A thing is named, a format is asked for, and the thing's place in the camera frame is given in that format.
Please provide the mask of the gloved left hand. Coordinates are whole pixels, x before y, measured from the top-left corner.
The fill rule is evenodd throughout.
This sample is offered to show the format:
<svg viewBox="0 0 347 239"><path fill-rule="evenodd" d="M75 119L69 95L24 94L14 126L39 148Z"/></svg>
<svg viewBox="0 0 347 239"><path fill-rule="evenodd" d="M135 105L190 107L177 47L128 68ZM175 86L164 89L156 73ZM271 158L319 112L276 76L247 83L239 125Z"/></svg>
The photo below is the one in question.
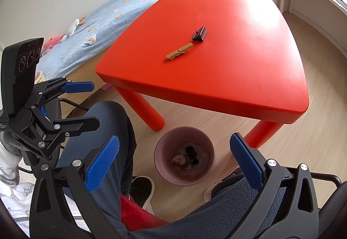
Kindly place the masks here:
<svg viewBox="0 0 347 239"><path fill-rule="evenodd" d="M19 162L22 154L16 145L19 143L9 131L1 131L1 182L9 187L19 184Z"/></svg>

